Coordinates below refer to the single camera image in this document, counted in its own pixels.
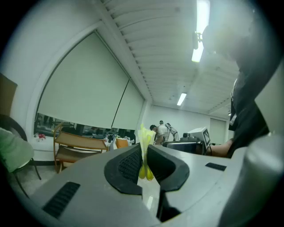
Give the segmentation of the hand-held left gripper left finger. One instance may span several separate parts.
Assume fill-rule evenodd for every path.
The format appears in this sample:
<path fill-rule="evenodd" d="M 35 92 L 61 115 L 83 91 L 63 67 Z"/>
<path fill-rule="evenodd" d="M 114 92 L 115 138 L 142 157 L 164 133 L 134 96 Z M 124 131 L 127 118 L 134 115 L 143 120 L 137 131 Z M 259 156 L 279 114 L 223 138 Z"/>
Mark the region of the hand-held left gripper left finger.
<path fill-rule="evenodd" d="M 83 158 L 53 176 L 30 200 L 48 226 L 159 225 L 137 184 L 141 160 L 138 144 Z"/>

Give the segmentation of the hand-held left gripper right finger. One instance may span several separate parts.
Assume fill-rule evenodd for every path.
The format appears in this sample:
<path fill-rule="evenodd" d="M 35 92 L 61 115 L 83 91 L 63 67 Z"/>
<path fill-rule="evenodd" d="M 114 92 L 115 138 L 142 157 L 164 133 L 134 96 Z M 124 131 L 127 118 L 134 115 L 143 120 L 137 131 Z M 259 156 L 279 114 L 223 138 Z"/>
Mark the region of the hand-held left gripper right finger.
<path fill-rule="evenodd" d="M 151 145 L 163 156 L 175 157 L 189 167 L 189 177 L 179 190 L 166 192 L 169 205 L 180 214 L 151 227 L 217 227 L 239 177 L 244 149 L 237 149 L 232 158 L 203 156 Z"/>

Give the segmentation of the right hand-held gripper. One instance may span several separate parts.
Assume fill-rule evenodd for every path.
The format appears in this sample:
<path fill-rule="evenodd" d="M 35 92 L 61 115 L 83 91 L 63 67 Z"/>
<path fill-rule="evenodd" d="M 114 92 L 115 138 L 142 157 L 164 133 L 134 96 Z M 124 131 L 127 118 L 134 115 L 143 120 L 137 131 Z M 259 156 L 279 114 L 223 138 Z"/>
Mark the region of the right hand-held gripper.
<path fill-rule="evenodd" d="M 202 145 L 202 153 L 206 153 L 211 142 L 207 127 L 196 128 L 183 133 L 180 141 L 164 142 L 163 147 L 186 153 L 195 153 L 198 142 Z"/>

